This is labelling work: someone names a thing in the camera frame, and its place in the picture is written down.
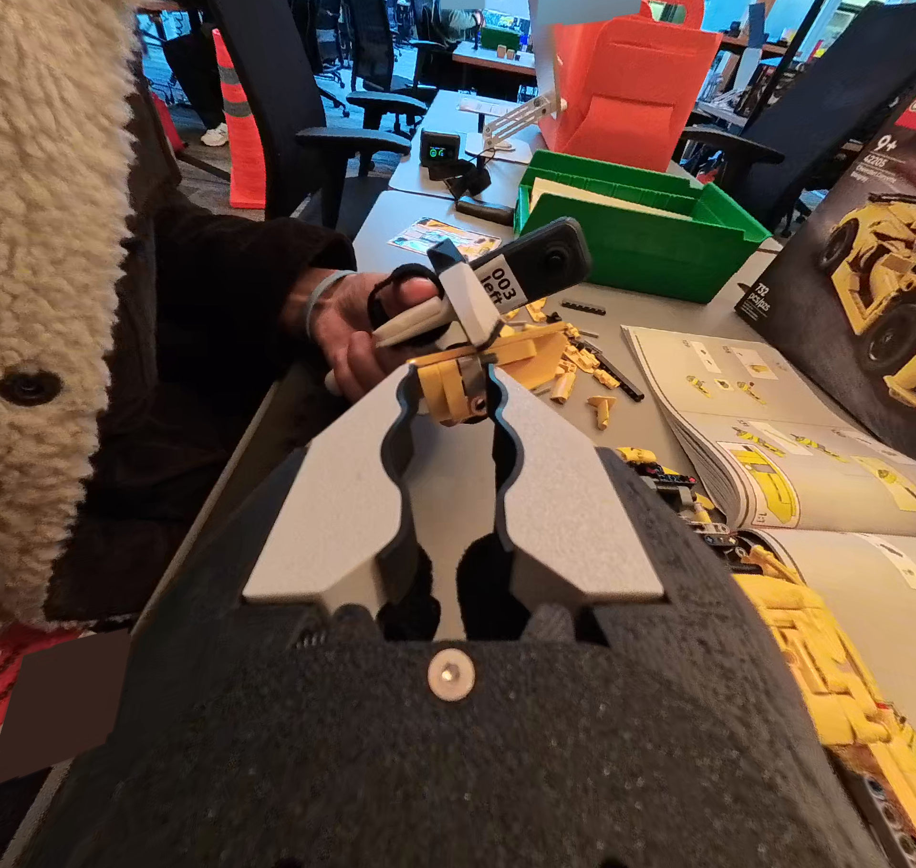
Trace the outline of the wooden display board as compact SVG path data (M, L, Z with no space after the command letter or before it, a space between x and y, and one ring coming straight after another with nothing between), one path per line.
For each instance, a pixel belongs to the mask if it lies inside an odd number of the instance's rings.
M561 28L562 26L556 23L531 24L531 43L538 96L545 97L552 104L554 111L557 111L563 104L560 94L562 60L558 56Z

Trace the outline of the white board stand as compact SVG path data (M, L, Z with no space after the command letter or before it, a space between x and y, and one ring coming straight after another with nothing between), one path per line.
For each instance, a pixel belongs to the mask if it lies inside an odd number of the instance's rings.
M466 136L464 153L475 159L529 164L532 148L521 140L521 133L529 127L539 128L544 118L562 115L566 107L566 100L556 92L538 95L516 106L490 105L477 99L465 102L460 110L476 115L478 129Z

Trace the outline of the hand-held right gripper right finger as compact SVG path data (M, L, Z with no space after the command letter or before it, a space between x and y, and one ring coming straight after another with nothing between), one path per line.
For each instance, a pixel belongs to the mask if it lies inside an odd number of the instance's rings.
M540 610L575 624L588 610L666 602L653 561L591 439L496 367L492 534L458 565L470 641L513 641Z

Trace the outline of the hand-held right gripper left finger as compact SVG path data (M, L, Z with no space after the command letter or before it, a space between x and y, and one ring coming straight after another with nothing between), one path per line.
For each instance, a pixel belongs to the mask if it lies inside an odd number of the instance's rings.
M387 638L429 640L441 606L416 534L406 469L421 393L403 365L308 444L244 587L252 604L348 605Z

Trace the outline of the orange plastic bag holder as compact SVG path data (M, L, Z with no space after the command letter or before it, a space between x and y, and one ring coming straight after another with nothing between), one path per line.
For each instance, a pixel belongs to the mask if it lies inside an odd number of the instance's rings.
M551 152L663 172L723 36L704 0L642 0L637 14L550 27L563 111L540 121Z

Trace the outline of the orange traffic cone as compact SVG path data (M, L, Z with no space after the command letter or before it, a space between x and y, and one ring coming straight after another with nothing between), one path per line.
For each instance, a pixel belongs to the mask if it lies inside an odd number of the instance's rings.
M258 125L222 33L214 29L212 40L230 146L230 206L233 209L264 211L267 178Z

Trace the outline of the yellow brick car model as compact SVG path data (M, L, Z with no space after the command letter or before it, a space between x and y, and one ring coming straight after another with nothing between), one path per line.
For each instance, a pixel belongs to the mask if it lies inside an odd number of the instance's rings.
M787 551L728 528L694 477L661 465L648 450L614 452L727 564L770 630L818 739L893 866L914 866L914 724L876 678L824 599Z

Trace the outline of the instruction booklet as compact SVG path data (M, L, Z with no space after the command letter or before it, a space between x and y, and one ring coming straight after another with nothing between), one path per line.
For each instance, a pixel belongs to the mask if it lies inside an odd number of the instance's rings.
M825 603L914 721L915 467L762 343L625 324L622 336L729 527Z

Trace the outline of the person's left hand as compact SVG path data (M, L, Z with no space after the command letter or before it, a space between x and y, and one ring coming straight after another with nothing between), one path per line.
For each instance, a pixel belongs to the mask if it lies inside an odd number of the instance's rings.
M328 361L338 391L354 403L418 352L375 344L368 301L383 275L348 273L327 284L332 276L331 270L310 268L299 278L296 292L312 308L307 322L310 340Z

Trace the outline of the green plastic bin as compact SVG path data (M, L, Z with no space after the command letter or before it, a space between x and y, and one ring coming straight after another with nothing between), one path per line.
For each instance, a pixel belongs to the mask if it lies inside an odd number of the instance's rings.
M545 149L522 175L515 214L518 238L575 219L594 285L701 304L770 237L714 184Z

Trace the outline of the printed sticker sheet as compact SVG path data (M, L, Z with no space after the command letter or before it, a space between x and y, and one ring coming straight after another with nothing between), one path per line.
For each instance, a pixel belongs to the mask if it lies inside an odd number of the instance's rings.
M426 255L430 249L443 242L452 243L463 259L471 262L497 249L501 239L458 228L441 220L422 218L396 234L387 244L404 251Z

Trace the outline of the black slim device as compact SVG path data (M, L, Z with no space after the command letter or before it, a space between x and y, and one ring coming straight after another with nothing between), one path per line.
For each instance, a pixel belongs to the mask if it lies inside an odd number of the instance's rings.
M515 222L515 208L475 198L462 197L454 205L455 211L477 220L486 221L504 228L512 228Z

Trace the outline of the small black display device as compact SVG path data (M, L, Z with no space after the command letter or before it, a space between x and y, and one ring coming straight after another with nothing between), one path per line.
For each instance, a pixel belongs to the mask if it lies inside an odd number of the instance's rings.
M461 175L463 138L459 133L421 129L419 164L432 181L444 181Z

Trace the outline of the yellow panel with red pins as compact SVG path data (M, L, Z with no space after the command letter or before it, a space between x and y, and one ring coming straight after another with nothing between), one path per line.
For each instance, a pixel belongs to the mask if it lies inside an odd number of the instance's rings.
M468 402L456 363L458 358L477 354L487 364L487 381L489 368L496 367L530 391L541 375L554 371L563 341L562 326L551 324L531 332L499 335L486 350L465 344L413 358L408 364L418 370L428 415L438 424L455 426L474 423L488 415L487 396L486 401Z

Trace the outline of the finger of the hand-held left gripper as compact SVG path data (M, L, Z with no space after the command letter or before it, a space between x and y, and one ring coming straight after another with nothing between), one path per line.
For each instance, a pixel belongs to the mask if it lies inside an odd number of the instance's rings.
M485 287L469 264L454 264L439 279L468 342L486 350L498 338L503 321Z

